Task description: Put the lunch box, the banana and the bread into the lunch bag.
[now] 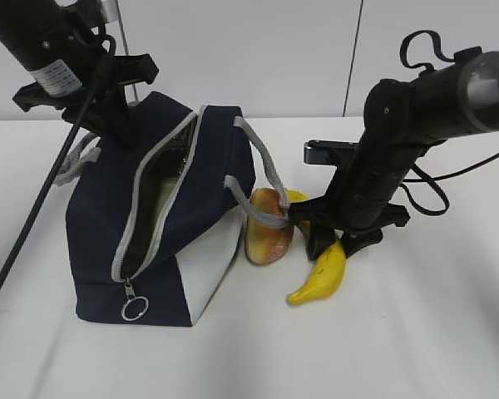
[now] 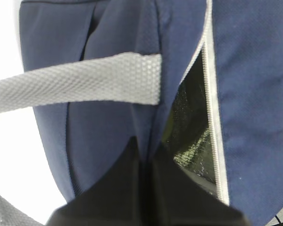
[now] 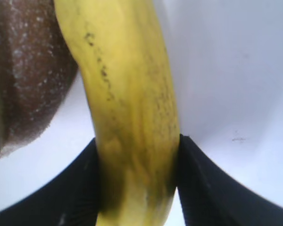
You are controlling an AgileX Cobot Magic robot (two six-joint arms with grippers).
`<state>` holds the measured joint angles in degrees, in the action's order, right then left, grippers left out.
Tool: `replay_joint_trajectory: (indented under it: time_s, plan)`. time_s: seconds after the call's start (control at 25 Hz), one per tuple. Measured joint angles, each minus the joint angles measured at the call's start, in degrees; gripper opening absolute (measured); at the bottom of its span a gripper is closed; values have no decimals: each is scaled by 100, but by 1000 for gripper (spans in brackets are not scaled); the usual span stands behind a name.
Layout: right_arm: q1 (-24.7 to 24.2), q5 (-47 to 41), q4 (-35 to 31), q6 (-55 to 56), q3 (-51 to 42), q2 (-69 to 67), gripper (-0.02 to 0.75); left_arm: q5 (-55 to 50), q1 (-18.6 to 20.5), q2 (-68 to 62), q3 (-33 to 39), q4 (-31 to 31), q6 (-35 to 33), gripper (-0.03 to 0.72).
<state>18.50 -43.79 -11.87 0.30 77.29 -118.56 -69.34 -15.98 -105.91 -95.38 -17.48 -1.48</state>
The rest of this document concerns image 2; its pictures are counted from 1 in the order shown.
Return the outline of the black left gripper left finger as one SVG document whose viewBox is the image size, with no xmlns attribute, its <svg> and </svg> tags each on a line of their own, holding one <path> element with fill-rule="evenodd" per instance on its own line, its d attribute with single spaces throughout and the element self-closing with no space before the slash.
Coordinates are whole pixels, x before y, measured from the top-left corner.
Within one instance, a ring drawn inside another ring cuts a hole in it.
<svg viewBox="0 0 283 226">
<path fill-rule="evenodd" d="M 141 226 L 137 140 L 91 188 L 53 212 L 48 226 Z"/>
</svg>

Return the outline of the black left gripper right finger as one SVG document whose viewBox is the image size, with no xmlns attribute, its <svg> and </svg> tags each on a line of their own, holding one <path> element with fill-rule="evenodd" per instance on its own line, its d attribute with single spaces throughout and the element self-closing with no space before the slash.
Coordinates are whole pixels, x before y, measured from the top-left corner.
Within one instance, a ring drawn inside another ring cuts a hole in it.
<svg viewBox="0 0 283 226">
<path fill-rule="evenodd" d="M 192 181 L 165 150 L 150 164 L 148 221 L 151 226 L 249 226 L 231 208 Z"/>
</svg>

